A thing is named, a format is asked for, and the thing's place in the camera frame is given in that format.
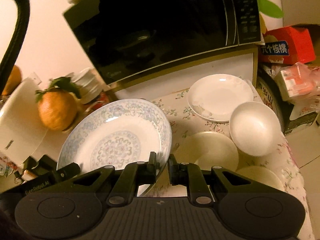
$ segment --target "table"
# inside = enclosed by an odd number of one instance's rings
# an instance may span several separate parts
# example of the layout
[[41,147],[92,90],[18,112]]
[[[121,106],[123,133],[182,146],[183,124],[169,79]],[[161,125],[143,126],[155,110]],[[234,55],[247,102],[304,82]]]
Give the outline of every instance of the table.
[[[247,83],[254,93],[254,101],[262,103],[257,91],[249,81]],[[183,140],[192,134],[201,131],[215,131],[223,133],[230,137],[228,123],[216,123],[205,120],[196,115],[187,103],[188,89],[153,100],[153,103],[159,106],[166,114],[172,128],[172,152],[179,147]],[[284,135],[278,138],[276,150],[266,156],[252,157],[243,153],[239,154],[239,168],[258,165],[273,171],[281,180],[285,192],[295,196],[300,200],[306,210],[306,218],[298,238],[301,240],[314,240],[314,234],[311,228],[309,207],[306,201],[306,191],[304,189],[303,177],[300,174],[290,147]],[[145,195],[148,197],[174,197],[186,196],[186,187],[178,185],[171,186],[169,183],[168,169],[159,177],[157,183]]]

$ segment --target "black microwave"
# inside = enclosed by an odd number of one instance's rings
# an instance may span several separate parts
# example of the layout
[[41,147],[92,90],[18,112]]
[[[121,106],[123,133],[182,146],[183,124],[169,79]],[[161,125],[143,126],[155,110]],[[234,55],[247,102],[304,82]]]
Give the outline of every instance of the black microwave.
[[64,17],[107,84],[260,41],[257,0],[80,0]]

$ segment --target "microwave handle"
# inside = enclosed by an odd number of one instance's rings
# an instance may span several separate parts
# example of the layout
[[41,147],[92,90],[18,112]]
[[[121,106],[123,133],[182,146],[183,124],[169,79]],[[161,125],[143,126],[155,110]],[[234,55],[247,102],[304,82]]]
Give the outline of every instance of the microwave handle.
[[238,45],[239,40],[237,37],[237,23],[236,23],[236,11],[233,4],[233,0],[222,0],[224,11],[226,14],[227,23],[227,35],[226,35],[226,47]]

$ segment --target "tiled floor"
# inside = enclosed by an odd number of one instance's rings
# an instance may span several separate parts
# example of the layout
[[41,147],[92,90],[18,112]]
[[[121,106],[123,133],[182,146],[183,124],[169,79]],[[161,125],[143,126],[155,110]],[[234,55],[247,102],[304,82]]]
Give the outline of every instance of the tiled floor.
[[286,138],[304,177],[312,228],[320,239],[320,128],[313,124]]

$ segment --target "red carton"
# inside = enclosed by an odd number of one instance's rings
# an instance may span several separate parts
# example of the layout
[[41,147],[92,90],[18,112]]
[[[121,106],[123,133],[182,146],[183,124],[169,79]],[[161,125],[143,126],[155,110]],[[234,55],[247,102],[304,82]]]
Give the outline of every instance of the red carton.
[[299,27],[283,27],[263,35],[265,45],[260,46],[259,62],[293,65],[316,59],[309,30]]

